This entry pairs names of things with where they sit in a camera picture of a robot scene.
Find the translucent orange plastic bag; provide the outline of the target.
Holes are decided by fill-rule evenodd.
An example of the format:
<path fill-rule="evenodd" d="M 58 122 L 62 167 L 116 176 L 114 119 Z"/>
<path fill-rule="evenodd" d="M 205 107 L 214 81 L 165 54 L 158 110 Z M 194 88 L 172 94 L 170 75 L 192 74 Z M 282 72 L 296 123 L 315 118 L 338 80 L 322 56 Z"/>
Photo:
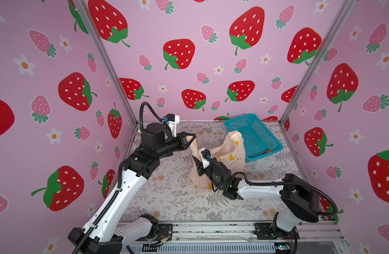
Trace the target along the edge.
<path fill-rule="evenodd" d="M 201 161 L 201 149 L 198 148 L 196 141 L 190 145 L 192 155 L 194 156 L 193 167 L 190 172 L 190 180 L 196 188 L 211 189 L 211 180 L 204 174 L 199 176 L 197 162 Z M 211 157 L 216 158 L 218 162 L 222 162 L 227 169 L 232 173 L 244 171 L 246 166 L 246 153 L 244 147 L 244 139 L 240 132 L 229 132 L 225 138 L 223 145 L 210 150 Z"/>

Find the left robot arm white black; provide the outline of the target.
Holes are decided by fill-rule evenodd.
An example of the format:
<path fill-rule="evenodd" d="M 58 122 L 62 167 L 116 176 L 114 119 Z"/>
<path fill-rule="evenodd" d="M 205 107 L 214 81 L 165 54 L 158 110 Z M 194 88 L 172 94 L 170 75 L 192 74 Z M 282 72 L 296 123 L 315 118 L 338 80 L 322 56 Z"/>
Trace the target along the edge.
<path fill-rule="evenodd" d="M 117 185 L 98 212 L 82 227 L 73 228 L 68 235 L 75 254 L 118 254 L 124 246 L 141 239 L 155 239 L 158 220 L 147 213 L 119 227 L 118 223 L 128 205 L 160 165 L 160 160 L 177 151 L 187 150 L 196 135 L 172 134 L 168 124 L 151 123 L 141 132 L 141 142 L 123 160 L 118 169 Z"/>

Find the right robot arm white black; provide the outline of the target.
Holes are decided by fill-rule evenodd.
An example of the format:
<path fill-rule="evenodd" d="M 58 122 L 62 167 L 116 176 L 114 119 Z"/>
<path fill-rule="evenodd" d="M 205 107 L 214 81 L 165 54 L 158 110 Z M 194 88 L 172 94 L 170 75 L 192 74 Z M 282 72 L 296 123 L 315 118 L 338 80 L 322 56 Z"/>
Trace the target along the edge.
<path fill-rule="evenodd" d="M 291 232 L 301 222 L 319 221 L 319 190 L 294 174 L 273 182 L 251 182 L 243 172 L 232 173 L 216 159 L 197 159 L 199 176 L 207 176 L 214 191 L 222 191 L 229 200 L 266 199 L 281 201 L 284 208 L 275 216 L 272 230 Z"/>

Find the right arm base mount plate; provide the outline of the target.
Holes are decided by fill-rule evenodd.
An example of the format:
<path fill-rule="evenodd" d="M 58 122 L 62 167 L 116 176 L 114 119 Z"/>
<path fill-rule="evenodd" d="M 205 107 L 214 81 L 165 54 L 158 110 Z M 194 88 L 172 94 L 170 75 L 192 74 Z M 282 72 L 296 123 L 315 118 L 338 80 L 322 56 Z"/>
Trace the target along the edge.
<path fill-rule="evenodd" d="M 253 233 L 258 240 L 299 240 L 299 234 L 296 228 L 291 232 L 286 232 L 281 229 L 272 229 L 271 223 L 256 223 Z"/>

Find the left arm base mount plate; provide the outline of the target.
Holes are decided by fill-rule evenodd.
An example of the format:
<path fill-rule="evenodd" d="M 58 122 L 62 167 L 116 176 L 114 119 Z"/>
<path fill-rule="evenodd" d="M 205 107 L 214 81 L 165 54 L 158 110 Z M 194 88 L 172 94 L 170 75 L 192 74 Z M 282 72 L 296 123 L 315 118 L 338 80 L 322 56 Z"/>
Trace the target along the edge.
<path fill-rule="evenodd" d="M 173 224 L 161 223 L 152 226 L 150 233 L 143 237 L 145 241 L 160 241 L 164 238 L 171 239 L 173 232 Z"/>

